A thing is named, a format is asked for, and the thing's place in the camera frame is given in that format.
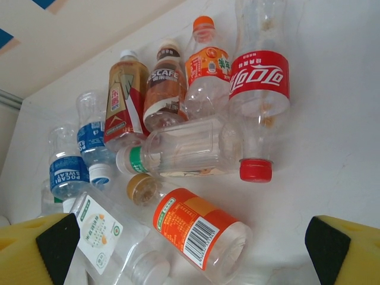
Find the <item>blue bottle label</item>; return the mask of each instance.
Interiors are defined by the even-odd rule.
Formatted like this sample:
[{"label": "blue bottle label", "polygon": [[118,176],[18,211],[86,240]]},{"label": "blue bottle label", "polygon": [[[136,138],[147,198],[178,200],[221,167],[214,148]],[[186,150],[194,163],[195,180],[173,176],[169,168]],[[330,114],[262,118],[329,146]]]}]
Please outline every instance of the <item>blue bottle label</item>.
[{"label": "blue bottle label", "polygon": [[63,157],[50,165],[50,189],[70,181],[90,181],[87,167],[80,156]]},{"label": "blue bottle label", "polygon": [[104,122],[93,122],[83,126],[77,134],[79,151],[82,153],[94,147],[104,147],[104,134]]}]

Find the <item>barcode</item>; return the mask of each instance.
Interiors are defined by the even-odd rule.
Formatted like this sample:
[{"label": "barcode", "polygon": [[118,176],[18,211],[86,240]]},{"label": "barcode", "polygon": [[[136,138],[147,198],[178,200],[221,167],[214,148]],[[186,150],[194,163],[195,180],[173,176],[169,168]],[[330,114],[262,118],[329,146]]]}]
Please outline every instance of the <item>barcode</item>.
[{"label": "barcode", "polygon": [[186,237],[184,254],[190,258],[197,266],[203,268],[204,258],[210,243],[215,238],[219,229],[199,217],[191,227]]}]

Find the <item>brown bottle label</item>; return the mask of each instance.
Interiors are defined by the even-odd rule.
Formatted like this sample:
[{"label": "brown bottle label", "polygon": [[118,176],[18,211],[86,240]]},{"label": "brown bottle label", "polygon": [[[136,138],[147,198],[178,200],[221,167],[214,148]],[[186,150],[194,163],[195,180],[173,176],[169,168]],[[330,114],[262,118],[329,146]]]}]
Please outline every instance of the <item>brown bottle label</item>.
[{"label": "brown bottle label", "polygon": [[167,48],[167,49],[161,49],[157,54],[157,60],[163,59],[167,56],[171,56],[174,58],[180,58],[179,52],[175,49]]},{"label": "brown bottle label", "polygon": [[156,112],[178,113],[179,101],[186,94],[186,79],[177,62],[167,60],[158,64],[147,85],[144,120]]},{"label": "brown bottle label", "polygon": [[143,109],[148,69],[140,62],[118,62],[110,70],[104,142],[129,132],[147,134]]}]

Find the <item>white table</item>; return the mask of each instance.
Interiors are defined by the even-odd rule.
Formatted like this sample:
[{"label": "white table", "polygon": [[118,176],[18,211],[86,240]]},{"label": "white table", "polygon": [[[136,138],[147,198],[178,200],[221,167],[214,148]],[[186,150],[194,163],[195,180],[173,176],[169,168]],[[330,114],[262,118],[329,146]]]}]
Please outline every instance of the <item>white table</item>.
[{"label": "white table", "polygon": [[[122,49],[136,49],[152,69],[160,39],[184,48],[200,14],[214,18],[232,48],[233,9],[233,1],[188,0],[25,100],[0,178],[0,214],[12,223],[38,215],[49,130],[76,122],[76,97],[107,84]],[[251,255],[231,284],[318,284],[304,245],[312,216],[380,227],[379,14],[378,0],[289,0],[292,112],[272,182],[175,180],[252,227]],[[168,284],[209,284],[178,256],[172,268]]]}]

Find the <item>white bottle cap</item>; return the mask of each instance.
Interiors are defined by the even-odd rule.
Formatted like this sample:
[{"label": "white bottle cap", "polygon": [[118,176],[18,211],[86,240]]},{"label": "white bottle cap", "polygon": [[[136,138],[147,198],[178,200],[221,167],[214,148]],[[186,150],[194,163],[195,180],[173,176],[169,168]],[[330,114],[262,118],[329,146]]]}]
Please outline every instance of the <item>white bottle cap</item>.
[{"label": "white bottle cap", "polygon": [[131,153],[130,147],[121,148],[116,154],[116,166],[119,171],[124,174],[137,174],[138,172],[134,171],[131,162],[129,161],[129,155]]},{"label": "white bottle cap", "polygon": [[170,264],[158,251],[151,251],[135,265],[131,281],[135,285],[162,285],[169,275]]},{"label": "white bottle cap", "polygon": [[124,56],[127,56],[127,55],[129,55],[129,56],[134,56],[135,58],[138,59],[138,57],[137,57],[137,53],[134,52],[133,50],[130,50],[130,49],[125,49],[125,50],[123,50],[123,51],[120,53],[120,58],[123,58]]},{"label": "white bottle cap", "polygon": [[62,202],[62,206],[64,206],[64,213],[70,213],[72,205],[74,205],[76,198],[69,198]]},{"label": "white bottle cap", "polygon": [[164,46],[168,46],[168,45],[174,46],[174,48],[179,52],[179,46],[178,46],[178,43],[175,39],[164,39],[162,41],[159,49],[161,49]]},{"label": "white bottle cap", "polygon": [[91,165],[88,168],[90,174],[90,182],[92,185],[104,185],[112,179],[112,168],[104,163]]}]

